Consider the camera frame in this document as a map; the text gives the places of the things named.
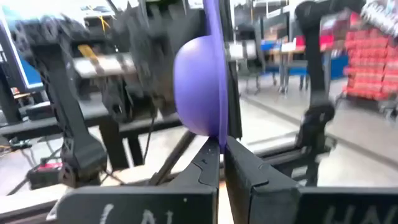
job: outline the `table leg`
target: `table leg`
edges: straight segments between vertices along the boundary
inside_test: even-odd
[[[318,169],[319,164],[315,161],[308,165],[307,171],[305,173],[307,177],[307,183],[305,184],[306,186],[315,187],[318,185]]]
[[[331,50],[325,51],[323,54],[324,59],[324,73],[325,73],[325,92],[329,95],[330,90],[330,75],[331,75]]]
[[[141,145],[139,144],[138,136],[128,137],[127,140],[129,141],[129,147],[134,166],[144,165],[145,161],[142,156],[142,150],[141,150]]]
[[[280,90],[283,90],[285,87],[285,73],[284,73],[284,55],[280,54],[279,59],[279,76],[280,76]]]
[[[32,93],[34,103],[43,103],[44,99],[41,92]]]
[[[308,74],[305,75],[305,90],[308,90],[308,84],[310,84],[310,76]]]
[[[300,91],[303,89],[303,86],[304,86],[304,78],[305,78],[305,75],[300,76],[300,85],[298,86]]]
[[[287,54],[283,54],[282,59],[284,61],[284,77],[285,77],[285,92],[287,92],[287,88],[289,87],[289,58]]]
[[[124,151],[123,139],[119,135],[119,124],[111,118],[106,119],[99,125],[105,148],[108,152],[113,170],[129,168],[126,153]]]

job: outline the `table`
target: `table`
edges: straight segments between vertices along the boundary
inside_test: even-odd
[[[151,177],[155,171],[156,170],[153,170],[149,166],[137,166],[132,169],[125,169],[115,172],[114,174],[125,182],[139,182]],[[119,182],[111,178],[107,178],[104,181],[103,186],[112,186],[118,184]],[[18,210],[26,211],[27,208],[32,206],[36,206],[38,210],[43,209],[46,206],[48,207],[49,205],[52,207],[53,202],[64,195],[66,190],[67,187],[65,185],[58,184],[30,192],[21,192],[11,196],[2,196],[0,197],[0,222],[2,222],[2,218],[4,218],[5,214],[7,214],[7,216],[16,215]],[[218,203],[218,223],[233,224],[225,182],[220,182]],[[30,214],[29,218],[43,220],[46,216],[47,212],[44,212],[44,214],[37,216]]]
[[[19,99],[19,98],[23,98],[23,97],[26,97],[26,96],[30,96],[30,93],[18,93],[18,94],[15,94],[14,95],[14,99]]]
[[[85,118],[87,127],[99,126],[105,147],[108,149],[109,160],[115,170],[129,167],[123,146],[123,139],[127,138],[131,156],[135,165],[143,164],[141,146],[138,135],[148,133],[151,119],[133,121],[128,124],[118,124],[108,114],[105,106],[99,99],[99,95],[93,96],[93,100],[81,101],[80,108]],[[181,126],[181,121],[175,114],[165,119],[156,119],[153,131]],[[0,136],[18,140],[40,138],[62,133],[57,120],[45,118],[36,121],[27,120],[19,124],[13,124],[0,128]]]
[[[330,72],[331,72],[331,51],[336,47],[329,48],[325,45],[321,46],[321,52],[323,52],[324,59],[324,71],[325,71],[325,90],[328,93],[330,88]],[[291,60],[292,54],[302,54],[305,51],[305,47],[297,47],[294,50],[281,51],[280,49],[272,49],[268,51],[271,55],[280,55],[279,63],[279,74],[280,74],[280,92],[285,93],[287,86],[289,85],[289,68],[292,67],[307,67],[307,61],[293,61]]]

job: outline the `floor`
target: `floor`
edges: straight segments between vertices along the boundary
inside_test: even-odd
[[[244,95],[243,99],[290,122],[300,124],[300,119],[308,108],[309,91],[299,91],[299,78],[290,79],[286,96],[278,94],[270,77],[262,77],[261,83],[260,93]],[[254,88],[254,82],[250,84],[252,87],[249,88]],[[345,84],[344,79],[333,81],[330,98],[335,99]],[[398,169],[398,126],[389,124],[380,113],[361,109],[343,100],[326,131],[353,150]]]
[[[244,136],[241,142],[252,151],[263,147],[262,143],[258,143],[259,140],[298,130],[296,121],[300,119],[306,107],[307,96],[304,92],[298,91],[298,84],[296,86],[294,78],[290,81],[290,90],[286,97],[279,96],[271,83],[271,79],[268,80],[265,77],[262,80],[263,89],[260,94],[243,96],[241,100]],[[331,92],[338,93],[339,85],[341,87],[341,83],[333,84]],[[274,110],[261,105],[271,105],[271,109]],[[290,118],[283,117],[283,113],[289,115]],[[158,169],[184,131],[185,128],[173,128],[154,133],[151,137],[146,164]],[[90,132],[100,138],[98,128],[91,128]],[[393,138],[397,136],[397,130],[388,126],[377,114],[343,105],[339,108],[333,124],[329,125],[328,132],[342,138],[342,141],[339,141],[337,148],[321,161],[319,185],[398,186],[398,153],[395,152],[398,138]],[[147,134],[139,138],[141,146],[145,146]],[[0,157],[2,178],[0,195],[6,195],[24,179],[31,167],[26,159],[26,157],[31,157],[30,152],[33,153],[36,162],[40,157],[51,153],[46,142],[42,140],[31,140],[33,146],[31,151],[24,150],[25,156],[18,151]],[[205,137],[197,137],[177,163],[176,169],[186,167],[205,141]],[[52,149],[57,149],[61,146],[62,140],[53,139],[49,141],[49,144]],[[21,190],[29,190],[29,186],[25,185]]]

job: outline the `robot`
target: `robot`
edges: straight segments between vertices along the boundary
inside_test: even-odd
[[[227,55],[235,54],[225,47],[230,37],[228,27],[231,27],[229,2],[205,0],[204,7],[204,11],[190,12],[185,2],[140,2],[139,7],[119,15],[124,24],[116,31],[120,36],[129,36],[131,57],[113,58],[124,71],[128,70],[126,60],[131,60],[130,68],[134,66],[137,71],[133,76],[122,72],[125,83],[128,78],[139,80],[126,85],[131,87],[125,88],[128,93],[147,95],[158,108],[162,106],[160,101],[174,100],[175,109],[189,133],[209,136],[207,142],[190,165],[170,182],[158,181],[145,187],[80,187],[71,191],[60,200],[57,221],[76,224],[217,223],[220,155],[223,154],[235,223],[397,223],[396,189],[314,187],[317,182],[315,157],[331,149],[326,143],[325,126],[335,115],[335,106],[325,91],[319,49],[320,19],[348,7],[359,13],[364,21],[396,38],[398,19],[395,15],[376,1],[306,1],[297,6],[295,15],[305,37],[311,81],[310,107],[304,114],[294,144],[267,155],[265,162],[228,133],[231,122],[228,118],[230,70]],[[176,19],[185,22],[174,23]],[[175,34],[178,29],[184,32]],[[241,45],[242,57],[252,57],[248,43]],[[101,60],[104,58],[91,59],[96,76],[110,71],[102,66],[104,63],[101,65]],[[167,74],[173,74],[174,95],[170,98],[150,88]],[[55,90],[55,95],[60,96],[57,91],[61,90]],[[74,106],[60,108],[61,120],[67,120],[67,113],[72,113]],[[79,122],[83,121],[76,120],[75,125],[85,133],[82,126],[76,124]],[[71,185],[75,187],[81,186],[78,183],[82,180],[90,180],[87,177],[94,174],[93,170],[104,169],[106,158],[101,152],[103,149],[92,139],[78,145],[74,138],[80,137],[78,133],[72,134],[68,150],[63,154],[67,167],[65,177],[72,175],[69,180],[73,180]],[[88,159],[87,155],[94,153],[96,157]],[[286,153],[312,161],[307,171],[310,184],[302,186],[291,178],[289,163],[292,161],[284,160]]]

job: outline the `cable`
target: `cable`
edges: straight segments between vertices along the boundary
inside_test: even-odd
[[[90,10],[92,10],[93,12],[95,12],[95,10],[91,7],[91,6],[88,6],[89,8],[90,8]],[[100,21],[101,21],[101,25],[102,25],[102,30],[103,30],[103,32],[104,32],[104,34],[105,34],[105,26],[107,26],[108,28],[111,28],[111,26],[104,20],[104,17],[103,16],[97,16],[99,19],[100,19]]]
[[[152,134],[152,131],[154,129],[154,123],[155,123],[155,116],[152,117],[152,121],[150,122],[150,127],[149,127],[149,132],[148,132],[148,139],[147,139],[147,146],[145,147],[145,153],[144,153],[144,164],[145,164],[145,160],[147,159],[147,155],[148,155],[149,141],[150,141],[150,136]]]
[[[104,172],[105,172],[105,174],[106,174],[106,177],[105,177],[102,181],[104,181],[104,180],[109,176],[109,177],[111,177],[112,179],[117,180],[121,185],[125,185],[125,184],[126,184],[123,180],[121,180],[121,179],[119,179],[118,177],[114,176],[114,175],[113,175],[113,171],[112,171],[112,172],[109,172],[109,171],[107,171],[107,170],[104,170]]]
[[[109,177],[109,174],[106,174],[106,176],[104,177],[104,179],[101,180],[101,182],[99,183],[100,185],[102,185],[104,183],[104,181]]]
[[[47,136],[44,136],[44,140],[45,140],[45,143],[47,144],[47,147],[49,148],[50,152],[54,153],[54,150],[53,150],[52,146],[50,145],[49,140],[47,139]]]
[[[8,194],[7,196],[13,195],[17,193],[26,183],[28,183],[28,180],[25,178],[23,181],[21,181],[18,185],[16,185]]]
[[[31,160],[31,158],[27,154],[25,154],[24,149],[21,149],[21,154],[25,157],[25,159],[29,163],[30,167],[34,167],[35,166],[35,164]]]
[[[34,166],[37,165],[36,163],[36,159],[35,159],[35,154],[33,153],[33,150],[31,147],[28,148],[29,152],[30,152],[30,158],[32,159],[32,163]]]
[[[12,152],[10,146],[0,146],[0,157],[3,157]]]

